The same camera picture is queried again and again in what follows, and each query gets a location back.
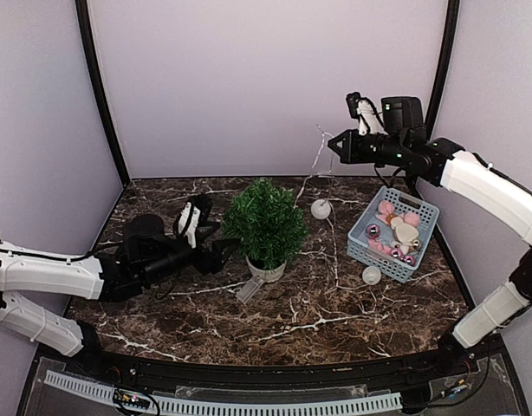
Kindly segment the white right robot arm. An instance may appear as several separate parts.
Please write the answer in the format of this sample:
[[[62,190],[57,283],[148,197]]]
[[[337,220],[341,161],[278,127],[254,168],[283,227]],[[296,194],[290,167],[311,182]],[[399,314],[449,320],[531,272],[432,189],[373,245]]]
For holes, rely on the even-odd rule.
[[[346,103],[358,126],[328,142],[341,163],[394,166],[420,177],[485,211],[527,248],[505,281],[440,339],[431,369],[448,376],[463,364],[464,350],[532,307],[532,191],[452,140],[429,140],[417,97],[386,97],[376,107],[352,92]]]

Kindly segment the blue plastic basket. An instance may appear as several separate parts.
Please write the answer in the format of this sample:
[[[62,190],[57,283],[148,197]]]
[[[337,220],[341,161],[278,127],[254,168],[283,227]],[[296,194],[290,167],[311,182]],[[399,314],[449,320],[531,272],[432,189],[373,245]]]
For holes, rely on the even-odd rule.
[[[382,186],[347,234],[347,254],[406,283],[431,240],[439,208]]]

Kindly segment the pink bow ornament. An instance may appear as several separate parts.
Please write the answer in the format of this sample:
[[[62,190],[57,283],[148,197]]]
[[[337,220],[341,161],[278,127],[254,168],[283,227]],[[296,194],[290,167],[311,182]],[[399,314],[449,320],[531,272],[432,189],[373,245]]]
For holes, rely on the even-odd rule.
[[[387,200],[380,201],[378,205],[377,218],[381,221],[388,223],[395,217],[396,217],[396,214],[395,214],[394,205]]]

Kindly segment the white tree pot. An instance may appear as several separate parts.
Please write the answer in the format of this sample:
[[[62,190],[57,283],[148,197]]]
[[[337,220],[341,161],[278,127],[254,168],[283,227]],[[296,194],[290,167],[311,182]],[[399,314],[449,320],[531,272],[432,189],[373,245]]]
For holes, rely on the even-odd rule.
[[[258,278],[265,283],[277,282],[284,274],[287,264],[282,263],[278,267],[267,270],[262,261],[251,260],[248,257],[245,258],[250,274],[252,277]]]

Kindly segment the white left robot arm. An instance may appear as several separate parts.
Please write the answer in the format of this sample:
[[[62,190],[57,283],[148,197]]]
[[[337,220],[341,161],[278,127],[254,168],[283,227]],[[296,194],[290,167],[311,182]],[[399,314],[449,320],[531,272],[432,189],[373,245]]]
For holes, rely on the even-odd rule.
[[[192,267],[202,275],[223,269],[239,239],[204,241],[219,228],[196,212],[182,214],[174,234],[161,217],[143,214],[124,226],[122,239],[79,257],[28,251],[0,238],[0,325],[73,357],[93,378],[111,370],[93,326],[47,311],[23,291],[78,296],[98,302],[124,302],[144,289]]]

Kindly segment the small green christmas tree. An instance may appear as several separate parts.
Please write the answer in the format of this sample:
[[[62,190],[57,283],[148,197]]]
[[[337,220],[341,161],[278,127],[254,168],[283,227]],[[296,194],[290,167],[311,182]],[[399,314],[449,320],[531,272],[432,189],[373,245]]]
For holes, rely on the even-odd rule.
[[[231,200],[222,231],[226,238],[239,239],[240,254],[262,270],[288,262],[308,235],[294,193],[266,178],[253,181]]]

